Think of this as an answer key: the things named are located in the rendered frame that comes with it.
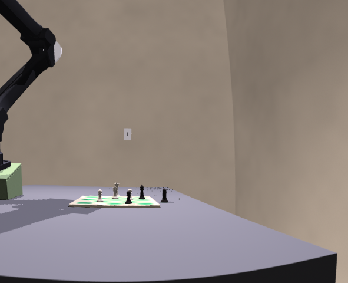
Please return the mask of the green and cream chessboard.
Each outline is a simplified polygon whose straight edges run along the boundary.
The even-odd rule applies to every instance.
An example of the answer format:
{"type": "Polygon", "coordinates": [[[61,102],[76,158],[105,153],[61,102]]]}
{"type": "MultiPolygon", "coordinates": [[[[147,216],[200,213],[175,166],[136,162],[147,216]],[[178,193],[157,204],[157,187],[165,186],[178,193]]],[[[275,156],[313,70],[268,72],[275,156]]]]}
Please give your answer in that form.
{"type": "Polygon", "coordinates": [[[103,202],[97,202],[98,196],[82,196],[69,204],[69,207],[85,208],[160,208],[160,205],[150,196],[145,199],[138,199],[139,196],[132,196],[132,204],[125,204],[127,196],[118,196],[119,199],[112,199],[112,196],[102,196],[103,202]]]}

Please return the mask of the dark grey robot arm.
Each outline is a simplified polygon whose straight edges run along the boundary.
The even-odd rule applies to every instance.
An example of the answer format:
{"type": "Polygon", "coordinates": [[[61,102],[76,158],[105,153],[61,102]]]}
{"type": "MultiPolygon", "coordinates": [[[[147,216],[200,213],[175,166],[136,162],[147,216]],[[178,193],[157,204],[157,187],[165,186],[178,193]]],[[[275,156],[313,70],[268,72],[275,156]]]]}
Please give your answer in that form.
{"type": "Polygon", "coordinates": [[[8,110],[44,70],[55,65],[56,37],[49,28],[38,24],[17,0],[0,0],[0,14],[21,33],[20,39],[29,46],[32,54],[30,60],[0,88],[1,142],[8,110]]]}

